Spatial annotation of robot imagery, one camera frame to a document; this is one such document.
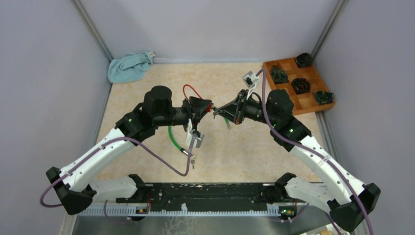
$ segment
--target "white ruler strip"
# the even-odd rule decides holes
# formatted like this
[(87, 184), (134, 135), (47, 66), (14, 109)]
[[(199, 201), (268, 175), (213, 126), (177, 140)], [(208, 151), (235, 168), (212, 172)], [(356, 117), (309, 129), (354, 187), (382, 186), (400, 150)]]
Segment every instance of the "white ruler strip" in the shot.
[[(149, 213), (137, 213), (137, 210), (144, 207), (130, 205), (107, 205), (108, 216), (281, 216), (278, 213), (279, 207), (267, 205), (266, 211), (188, 211), (186, 204), (182, 205), (181, 211), (150, 211)], [(78, 216), (104, 216), (103, 205), (91, 205)]]

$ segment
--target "cable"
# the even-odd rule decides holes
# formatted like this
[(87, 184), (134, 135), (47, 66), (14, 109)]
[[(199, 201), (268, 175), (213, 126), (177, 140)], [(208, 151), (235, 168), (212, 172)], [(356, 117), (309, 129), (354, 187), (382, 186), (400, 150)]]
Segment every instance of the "cable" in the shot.
[[(263, 70), (260, 70), (258, 73), (256, 73), (256, 76), (259, 76), (262, 72), (263, 72)], [(263, 100), (265, 100), (265, 88), (266, 88), (266, 85), (267, 85), (267, 83), (266, 83), (266, 76), (267, 75), (264, 72), (262, 74), (262, 99)], [(284, 136), (280, 135), (274, 129), (274, 127), (272, 126), (272, 124), (270, 122), (270, 118), (268, 117), (268, 112), (267, 112), (267, 108), (266, 108), (265, 103), (262, 103), (262, 110), (264, 112), (265, 121), (267, 122), (268, 126), (270, 127), (270, 129), (271, 129), (271, 131), (272, 131), (272, 133), (274, 135), (276, 135), (278, 138), (280, 138), (282, 141), (284, 141), (286, 143), (289, 143), (289, 144), (292, 144), (294, 146), (300, 147), (300, 148), (302, 148), (304, 150), (307, 150), (310, 153), (313, 153), (313, 154), (317, 155), (319, 158), (324, 159), (324, 156), (322, 154), (320, 154), (319, 152), (317, 152), (317, 151), (315, 151), (315, 150), (313, 150), (313, 149), (311, 149), (309, 147), (306, 147), (306, 146), (304, 146), (304, 145), (302, 145), (300, 143), (296, 143), (294, 141), (291, 141), (291, 140), (285, 138)], [(366, 220), (366, 223), (368, 225), (368, 229), (369, 229), (370, 235), (374, 235), (373, 228), (372, 228), (372, 224), (370, 222), (368, 213), (366, 212), (365, 206), (363, 205), (363, 203), (360, 200), (359, 196), (357, 195), (356, 191), (353, 189), (353, 187), (350, 185), (350, 183), (348, 182), (348, 180), (346, 179), (346, 177), (341, 173), (341, 171), (330, 160), (327, 161), (327, 164), (329, 164), (329, 166), (331, 166), (334, 169), (334, 171), (340, 176), (340, 178), (343, 180), (343, 182), (346, 184), (346, 186), (349, 188), (349, 190), (353, 194), (354, 198), (356, 199), (357, 204), (359, 205), (360, 210), (363, 213), (363, 217)]]
[(337, 227), (336, 223), (334, 223), (333, 219), (329, 216), (329, 214), (325, 213), (325, 216), (327, 216), (327, 219), (330, 221), (330, 223), (333, 225), (334, 229), (339, 235), (342, 235), (343, 233), (340, 232), (340, 229)]
[(111, 223), (114, 223), (114, 224), (128, 224), (128, 223), (133, 222), (132, 220), (127, 220), (127, 221), (123, 221), (123, 222), (118, 222), (118, 221), (115, 221), (115, 220), (111, 219), (111, 218), (108, 216), (108, 214), (107, 214), (107, 203), (108, 203), (108, 200), (105, 200), (105, 202), (104, 202), (104, 216), (105, 216), (105, 218), (107, 218), (107, 219), (108, 219)]
[[(146, 211), (147, 211), (147, 212), (137, 212), (137, 213), (139, 213), (139, 214), (147, 214), (147, 213), (148, 213), (148, 211), (149, 211), (149, 209), (150, 209), (151, 197), (150, 197), (150, 194), (147, 194), (146, 196), (148, 196), (148, 200), (147, 200), (147, 207), (146, 207)], [(107, 204), (108, 204), (108, 200), (105, 200), (105, 202), (104, 202), (104, 216), (105, 216), (105, 218), (107, 218), (107, 219), (108, 219), (111, 223), (114, 223), (114, 224), (128, 224), (128, 223), (133, 222), (133, 220), (130, 220), (130, 219), (128, 219), (127, 221), (124, 221), (124, 222), (118, 222), (118, 221), (112, 220), (112, 219), (108, 216), (108, 214), (107, 214)]]
[[(169, 167), (170, 169), (172, 169), (178, 175), (184, 177), (184, 176), (188, 175), (188, 173), (189, 173), (189, 169), (190, 169), (190, 157), (192, 156), (193, 144), (195, 142), (195, 139), (196, 139), (196, 135), (193, 135), (192, 136), (192, 140), (190, 142), (189, 153), (187, 155), (187, 164), (186, 164), (186, 172), (185, 173), (179, 172), (176, 168), (174, 168), (172, 165), (170, 165), (168, 162), (166, 162), (163, 158), (159, 157), (157, 154), (155, 154), (154, 152), (152, 152), (150, 149), (148, 149), (144, 144), (142, 144), (138, 140), (135, 140), (135, 139), (130, 138), (130, 137), (118, 137), (118, 138), (109, 140), (109, 141), (103, 143), (100, 147), (96, 148), (94, 151), (92, 151), (90, 154), (88, 154), (84, 159), (82, 159), (80, 162), (78, 162), (78, 164), (76, 164), (72, 169), (70, 169), (68, 171), (68, 174), (71, 175), (78, 167), (80, 167), (89, 158), (91, 158), (93, 155), (95, 155), (97, 152), (99, 152), (101, 150), (101, 147), (103, 149), (106, 146), (108, 146), (109, 144), (111, 144), (113, 142), (116, 142), (116, 141), (130, 141), (130, 142), (133, 142), (133, 143), (135, 143), (137, 145), (140, 145), (143, 149), (145, 149), (148, 153), (150, 153), (151, 155), (153, 155), (155, 158), (157, 158), (159, 161), (161, 161), (167, 167)], [(43, 207), (47, 207), (47, 208), (60, 207), (62, 205), (62, 204), (48, 205), (43, 200), (44, 200), (45, 195), (47, 194), (47, 192), (49, 192), (55, 185), (57, 185), (58, 183), (60, 183), (61, 181), (63, 181), (68, 176), (68, 174), (64, 174), (62, 177), (60, 177), (59, 179), (57, 179), (56, 181), (54, 181), (52, 184), (50, 184), (46, 188), (46, 190), (40, 196), (40, 199), (39, 199), (40, 205), (42, 205)]]
[(176, 139), (174, 139), (173, 132), (171, 131), (171, 126), (168, 127), (168, 131), (170, 139), (173, 142), (174, 146), (176, 146), (176, 148), (178, 148), (181, 151), (182, 147), (176, 142)]
[(185, 89), (185, 87), (190, 87), (195, 93), (196, 93), (196, 95), (200, 98), (200, 99), (203, 99), (200, 95), (199, 95), (199, 93), (197, 93), (197, 91), (193, 88), (193, 86), (191, 86), (191, 85), (189, 85), (189, 84), (185, 84), (184, 86), (183, 86), (183, 94), (184, 94), (184, 96), (185, 96), (185, 98), (186, 99), (189, 99), (188, 97), (187, 97), (187, 95), (186, 95), (186, 92), (184, 91), (184, 89)]
[[(194, 89), (194, 87), (193, 86), (191, 86), (191, 85), (189, 85), (189, 84), (184, 84), (183, 85), (183, 88), (182, 88), (182, 90), (183, 90), (183, 95), (184, 95), (184, 97), (187, 99), (187, 100), (189, 100), (189, 98), (187, 97), (187, 95), (186, 95), (186, 91), (184, 91), (184, 89), (186, 88), (186, 87), (190, 87), (195, 93), (196, 93), (196, 95), (200, 98), (200, 99), (203, 99), (202, 98), (202, 96), (200, 96), (200, 94), (196, 91), (196, 89)], [(228, 127), (228, 129), (231, 129), (231, 125), (229, 124), (229, 121), (228, 121), (228, 119), (227, 118), (223, 118), (224, 120), (225, 120), (225, 123), (226, 123), (226, 126)]]
[(252, 94), (254, 94), (258, 98), (259, 103), (262, 102), (261, 97), (258, 95), (258, 93), (252, 92)]

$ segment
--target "zip tie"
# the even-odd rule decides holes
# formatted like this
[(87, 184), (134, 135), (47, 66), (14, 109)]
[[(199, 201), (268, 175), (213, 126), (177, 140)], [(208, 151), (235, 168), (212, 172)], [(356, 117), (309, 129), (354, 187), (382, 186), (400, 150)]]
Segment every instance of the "zip tie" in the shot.
[(319, 163), (317, 164), (317, 167), (321, 167), (324, 163), (326, 163), (330, 159), (331, 159), (331, 155), (327, 154), (323, 159), (319, 161)]

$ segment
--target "wooden tray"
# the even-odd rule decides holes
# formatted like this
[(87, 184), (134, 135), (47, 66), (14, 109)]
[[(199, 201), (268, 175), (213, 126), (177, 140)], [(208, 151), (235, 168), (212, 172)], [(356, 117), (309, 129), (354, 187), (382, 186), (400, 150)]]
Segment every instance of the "wooden tray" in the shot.
[[(274, 83), (270, 73), (273, 66), (277, 66), (279, 69), (285, 70), (285, 73), (288, 76), (288, 83)], [(328, 92), (327, 87), (323, 83), (322, 79), (319, 76), (319, 73), (316, 71), (314, 66), (298, 68), (296, 62), (294, 61), (294, 57), (292, 57), (281, 60), (267, 61), (264, 62), (262, 67), (265, 69), (267, 73), (267, 80), (271, 86), (271, 89), (284, 89), (289, 94), (291, 101), (294, 103), (293, 115), (323, 111), (331, 109), (334, 106), (334, 99), (332, 103), (319, 105), (316, 99), (314, 98), (313, 93), (316, 91)], [(311, 92), (305, 94), (296, 94), (293, 87), (291, 86), (291, 82), (296, 78), (307, 79), (307, 81), (309, 81), (311, 84)]]

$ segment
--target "red cable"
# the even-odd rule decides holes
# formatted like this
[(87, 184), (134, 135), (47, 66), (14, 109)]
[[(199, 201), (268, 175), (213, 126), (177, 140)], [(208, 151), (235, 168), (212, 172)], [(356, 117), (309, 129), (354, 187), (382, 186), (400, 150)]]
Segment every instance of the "red cable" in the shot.
[(196, 95), (200, 98), (200, 99), (203, 99), (200, 95), (199, 95), (199, 93), (197, 93), (197, 91), (193, 88), (193, 86), (191, 86), (191, 85), (189, 85), (189, 84), (185, 84), (184, 86), (183, 86), (183, 94), (184, 94), (184, 96), (186, 97), (186, 99), (189, 99), (188, 97), (187, 97), (187, 95), (186, 95), (186, 92), (184, 91), (184, 88), (185, 87), (190, 87), (195, 93), (196, 93)]

